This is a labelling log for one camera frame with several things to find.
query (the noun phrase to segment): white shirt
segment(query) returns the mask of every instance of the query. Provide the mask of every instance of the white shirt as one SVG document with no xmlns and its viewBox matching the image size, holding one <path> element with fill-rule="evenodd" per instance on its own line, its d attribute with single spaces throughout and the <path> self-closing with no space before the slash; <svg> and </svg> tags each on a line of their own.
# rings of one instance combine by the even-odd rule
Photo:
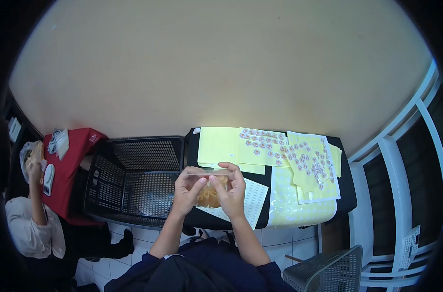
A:
<svg viewBox="0 0 443 292">
<path fill-rule="evenodd" d="M 6 203 L 6 217 L 14 244 L 26 257 L 47 258 L 53 253 L 63 258 L 66 252 L 63 228 L 56 213 L 43 205 L 47 225 L 37 225 L 32 219 L 31 200 L 17 197 Z"/>
</svg>

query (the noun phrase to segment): clear plastic bag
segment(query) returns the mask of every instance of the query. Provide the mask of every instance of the clear plastic bag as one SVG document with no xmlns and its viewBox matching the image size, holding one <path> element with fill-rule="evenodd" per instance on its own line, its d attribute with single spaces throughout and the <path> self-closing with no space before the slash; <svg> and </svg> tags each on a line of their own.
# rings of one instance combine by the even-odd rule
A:
<svg viewBox="0 0 443 292">
<path fill-rule="evenodd" d="M 34 163 L 40 163 L 42 166 L 42 172 L 45 171 L 47 161 L 43 154 L 43 142 L 27 142 L 23 145 L 19 153 L 20 168 L 22 169 L 23 178 L 28 183 L 27 169 Z M 43 175 L 39 181 L 43 185 Z"/>
<path fill-rule="evenodd" d="M 191 189 L 192 186 L 200 179 L 207 178 L 207 184 L 202 188 L 197 196 L 196 206 L 205 208 L 218 208 L 220 207 L 220 200 L 218 198 L 218 193 L 215 190 L 212 182 L 210 181 L 210 175 L 215 175 L 226 190 L 230 190 L 230 182 L 233 180 L 233 172 L 227 169 L 220 169 L 216 171 L 206 171 L 201 173 L 189 174 L 188 188 Z"/>
</svg>

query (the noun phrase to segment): white scale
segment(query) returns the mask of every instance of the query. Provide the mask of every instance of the white scale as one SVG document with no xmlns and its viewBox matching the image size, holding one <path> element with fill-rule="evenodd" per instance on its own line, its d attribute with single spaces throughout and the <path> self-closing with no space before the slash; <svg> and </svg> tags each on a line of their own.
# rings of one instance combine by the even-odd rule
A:
<svg viewBox="0 0 443 292">
<path fill-rule="evenodd" d="M 53 185 L 54 178 L 54 165 L 49 164 L 46 167 L 44 182 L 43 182 L 43 193 L 47 196 L 51 196 L 51 186 Z"/>
</svg>

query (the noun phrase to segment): wall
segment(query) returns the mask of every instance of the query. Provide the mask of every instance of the wall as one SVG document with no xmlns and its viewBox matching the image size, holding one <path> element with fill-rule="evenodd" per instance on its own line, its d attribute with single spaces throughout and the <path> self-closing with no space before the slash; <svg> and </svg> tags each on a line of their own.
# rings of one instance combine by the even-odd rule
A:
<svg viewBox="0 0 443 292">
<path fill-rule="evenodd" d="M 10 87 L 43 134 L 242 126 L 341 137 L 350 156 L 399 112 L 430 61 L 390 0 L 59 0 Z"/>
</svg>

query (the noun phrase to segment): hand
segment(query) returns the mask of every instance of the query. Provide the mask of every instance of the hand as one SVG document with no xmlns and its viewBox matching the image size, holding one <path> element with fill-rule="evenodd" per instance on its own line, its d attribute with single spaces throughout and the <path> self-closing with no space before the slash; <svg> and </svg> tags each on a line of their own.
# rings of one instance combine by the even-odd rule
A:
<svg viewBox="0 0 443 292">
<path fill-rule="evenodd" d="M 32 163 L 27 168 L 28 180 L 30 183 L 39 183 L 42 176 L 42 167 L 39 163 Z"/>
<path fill-rule="evenodd" d="M 197 196 L 201 189 L 207 184 L 207 178 L 199 178 L 194 185 L 191 179 L 197 176 L 189 176 L 188 174 L 204 173 L 205 171 L 198 167 L 188 166 L 184 168 L 174 183 L 174 200 L 172 213 L 179 216 L 186 216 L 197 202 Z"/>
<path fill-rule="evenodd" d="M 246 218 L 244 216 L 244 192 L 246 191 L 246 182 L 242 177 L 239 167 L 229 162 L 220 162 L 218 166 L 227 168 L 233 172 L 233 180 L 231 181 L 231 189 L 229 191 L 226 191 L 216 176 L 210 176 L 210 181 L 218 193 L 221 208 L 230 220 Z"/>
</svg>

